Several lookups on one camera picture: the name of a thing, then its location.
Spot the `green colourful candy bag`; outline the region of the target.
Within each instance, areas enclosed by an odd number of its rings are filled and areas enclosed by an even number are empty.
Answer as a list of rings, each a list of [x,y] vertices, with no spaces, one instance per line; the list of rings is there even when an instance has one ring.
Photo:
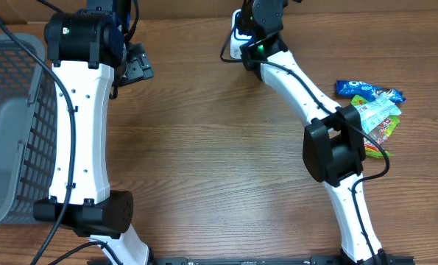
[[[369,101],[362,98],[361,96],[354,96],[352,98],[351,104],[356,107],[357,105],[362,105],[367,102]],[[400,119],[398,118],[398,116],[389,116],[382,123],[380,123],[375,129],[373,129],[371,132],[367,134],[369,137],[371,137],[371,139],[377,141],[379,145],[382,145],[382,143],[385,142],[390,137],[393,130],[396,128],[396,126],[399,123],[400,123]]]

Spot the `mint green snack packet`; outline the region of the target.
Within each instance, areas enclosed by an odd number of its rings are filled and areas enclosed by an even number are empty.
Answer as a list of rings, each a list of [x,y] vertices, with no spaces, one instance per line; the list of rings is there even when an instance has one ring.
[[[365,133],[370,133],[389,116],[402,114],[399,107],[389,99],[387,93],[382,93],[372,102],[356,106],[361,117],[361,127]]]

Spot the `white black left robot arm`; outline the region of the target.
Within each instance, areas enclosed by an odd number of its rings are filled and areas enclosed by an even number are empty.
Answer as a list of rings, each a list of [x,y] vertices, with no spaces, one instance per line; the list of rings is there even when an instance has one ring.
[[[152,260],[132,224],[133,195],[110,187],[106,165],[109,101],[120,87],[153,75],[143,46],[131,41],[138,15],[136,1],[89,1],[75,13],[55,13],[44,29],[56,76],[57,140],[49,194],[34,203],[33,215],[88,238],[110,264]]]

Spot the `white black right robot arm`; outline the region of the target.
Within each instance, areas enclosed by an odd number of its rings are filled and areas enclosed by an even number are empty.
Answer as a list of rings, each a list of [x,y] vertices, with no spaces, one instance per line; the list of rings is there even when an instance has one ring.
[[[357,109],[326,96],[305,75],[281,37],[287,1],[244,1],[233,32],[246,35],[240,45],[244,67],[278,92],[304,127],[303,161],[328,192],[342,237],[343,264],[388,264],[389,258],[370,221],[364,196],[366,158]]]

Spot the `blue cookie packet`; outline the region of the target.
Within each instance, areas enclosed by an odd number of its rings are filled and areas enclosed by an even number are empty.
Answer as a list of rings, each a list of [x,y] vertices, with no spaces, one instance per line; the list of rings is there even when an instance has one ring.
[[[383,93],[394,103],[406,101],[402,91],[394,88],[382,88],[362,81],[337,80],[335,91],[338,95],[345,97],[361,96],[369,102],[374,101]]]

